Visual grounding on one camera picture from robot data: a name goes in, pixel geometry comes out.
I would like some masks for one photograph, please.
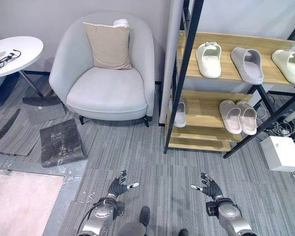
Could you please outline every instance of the wooden shelf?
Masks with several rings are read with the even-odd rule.
[[[222,47],[222,54],[220,59],[222,68],[221,76],[215,80],[243,82],[231,59],[232,49],[234,47],[243,47],[257,49],[262,54],[262,70],[265,76],[264,84],[291,85],[291,83],[285,79],[280,69],[273,63],[271,59],[271,54],[278,49],[291,49],[295,43],[294,41],[253,36],[229,35],[221,33],[197,32],[190,56],[186,77],[197,79],[205,78],[199,72],[199,67],[196,60],[196,50],[201,44],[207,41],[216,41]],[[179,34],[177,45],[178,68],[180,68],[182,60],[184,43],[185,34],[184,31],[181,31]]]
[[[209,150],[209,151],[231,150],[231,146],[228,142],[192,140],[192,139],[180,139],[180,138],[171,138],[168,147]]]
[[[240,134],[231,134],[226,129],[185,126],[183,128],[173,127],[171,137],[193,140],[240,142]]]
[[[223,100],[249,101],[251,94],[229,92],[186,91],[181,93],[186,105],[186,123],[183,128],[173,127],[169,147],[210,151],[229,151],[230,142],[240,142],[240,134],[229,133],[220,115],[219,104]],[[170,113],[167,113],[167,135]]]
[[[200,92],[182,91],[181,96],[186,105],[186,124],[191,126],[204,126],[225,128],[219,104],[223,100],[238,102],[249,101],[251,94],[227,92]]]

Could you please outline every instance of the beige pillow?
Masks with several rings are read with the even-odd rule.
[[[93,25],[83,22],[93,50],[94,66],[107,69],[131,69],[129,27]]]

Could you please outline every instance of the white table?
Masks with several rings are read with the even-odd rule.
[[[18,36],[0,40],[0,58],[14,53],[13,49],[22,53],[20,57],[9,61],[4,67],[0,68],[0,77],[19,72],[35,92],[43,97],[43,94],[23,71],[24,68],[33,64],[40,58],[43,47],[43,42],[40,39],[30,36]]]

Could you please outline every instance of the pink floor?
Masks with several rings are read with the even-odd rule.
[[[62,180],[14,171],[0,174],[0,235],[41,236]]]

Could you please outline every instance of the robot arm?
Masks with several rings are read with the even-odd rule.
[[[216,216],[220,225],[229,236],[258,236],[252,231],[249,223],[242,218],[241,211],[229,198],[224,198],[221,188],[207,174],[201,173],[202,183],[206,187],[191,185],[194,190],[203,192],[213,198],[213,202],[206,203],[206,212],[209,216]]]
[[[120,176],[111,183],[106,197],[101,198],[85,214],[77,231],[77,236],[105,236],[108,228],[117,216],[123,215],[124,203],[117,202],[117,197],[130,188],[139,186],[138,182],[133,184],[122,184],[126,179],[126,171],[120,172]],[[84,219],[88,216],[85,225],[80,232]]]

